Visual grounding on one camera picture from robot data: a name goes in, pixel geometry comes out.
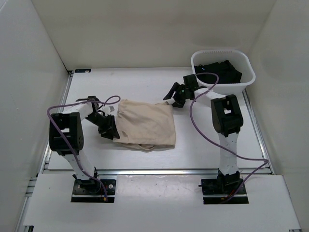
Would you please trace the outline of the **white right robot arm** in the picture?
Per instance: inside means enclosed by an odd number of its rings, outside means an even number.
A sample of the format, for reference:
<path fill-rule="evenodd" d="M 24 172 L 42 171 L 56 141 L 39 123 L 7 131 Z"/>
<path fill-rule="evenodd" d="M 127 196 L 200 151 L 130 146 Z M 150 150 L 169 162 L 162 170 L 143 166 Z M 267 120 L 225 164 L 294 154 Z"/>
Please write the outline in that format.
<path fill-rule="evenodd" d="M 240 184 L 237 165 L 237 139 L 243 117 L 235 95 L 222 95 L 205 86 L 200 86 L 194 74 L 183 77 L 183 84 L 175 82 L 164 100 L 174 99 L 175 108 L 182 108 L 186 100 L 192 103 L 200 101 L 211 108 L 212 124 L 219 136 L 220 164 L 218 176 L 209 189 L 216 188 L 221 193 L 228 193 Z"/>

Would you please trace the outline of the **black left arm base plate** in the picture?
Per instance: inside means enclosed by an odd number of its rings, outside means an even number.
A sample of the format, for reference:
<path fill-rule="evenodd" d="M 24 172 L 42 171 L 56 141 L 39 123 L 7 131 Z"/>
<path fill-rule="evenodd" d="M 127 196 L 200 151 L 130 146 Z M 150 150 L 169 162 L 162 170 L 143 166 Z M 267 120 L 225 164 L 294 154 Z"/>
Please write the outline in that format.
<path fill-rule="evenodd" d="M 114 203 L 115 191 L 116 191 L 116 179 L 101 179 L 106 192 L 105 197 L 104 189 L 100 186 L 100 183 L 90 179 L 75 180 L 71 202 L 72 203 Z"/>

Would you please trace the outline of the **beige trousers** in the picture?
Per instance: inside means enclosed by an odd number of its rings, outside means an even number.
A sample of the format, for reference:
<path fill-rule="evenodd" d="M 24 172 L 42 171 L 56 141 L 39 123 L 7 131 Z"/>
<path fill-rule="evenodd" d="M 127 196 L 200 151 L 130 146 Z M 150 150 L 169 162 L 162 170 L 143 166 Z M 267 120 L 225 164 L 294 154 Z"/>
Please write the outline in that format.
<path fill-rule="evenodd" d="M 168 102 L 150 104 L 122 100 L 118 104 L 113 142 L 130 149 L 149 151 L 176 145 L 173 107 Z"/>

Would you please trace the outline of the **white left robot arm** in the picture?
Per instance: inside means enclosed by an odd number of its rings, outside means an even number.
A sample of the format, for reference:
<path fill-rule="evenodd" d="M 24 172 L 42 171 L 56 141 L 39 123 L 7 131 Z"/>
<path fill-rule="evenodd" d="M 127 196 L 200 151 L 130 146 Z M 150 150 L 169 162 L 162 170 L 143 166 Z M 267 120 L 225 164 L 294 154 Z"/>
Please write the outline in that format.
<path fill-rule="evenodd" d="M 83 152 L 84 133 L 82 121 L 87 120 L 97 126 L 101 137 L 119 139 L 115 116 L 111 114 L 113 105 L 120 102 L 120 96 L 114 95 L 106 101 L 96 96 L 77 99 L 75 103 L 51 106 L 47 109 L 49 118 L 50 149 L 65 158 L 75 174 L 73 177 L 81 188 L 90 193 L 106 191 L 105 184 L 98 178 L 97 169 Z"/>

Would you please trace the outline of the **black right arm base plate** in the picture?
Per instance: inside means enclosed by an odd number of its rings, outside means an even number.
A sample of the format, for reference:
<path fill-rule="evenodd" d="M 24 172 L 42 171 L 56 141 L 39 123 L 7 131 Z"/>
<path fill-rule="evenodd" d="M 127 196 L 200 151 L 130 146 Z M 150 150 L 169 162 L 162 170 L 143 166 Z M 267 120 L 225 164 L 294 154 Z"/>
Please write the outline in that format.
<path fill-rule="evenodd" d="M 198 186 L 202 189 L 203 204 L 248 204 L 249 200 L 245 185 L 243 184 L 239 188 L 242 181 L 243 179 L 238 184 L 223 188 L 219 186 L 217 179 L 201 179 Z"/>

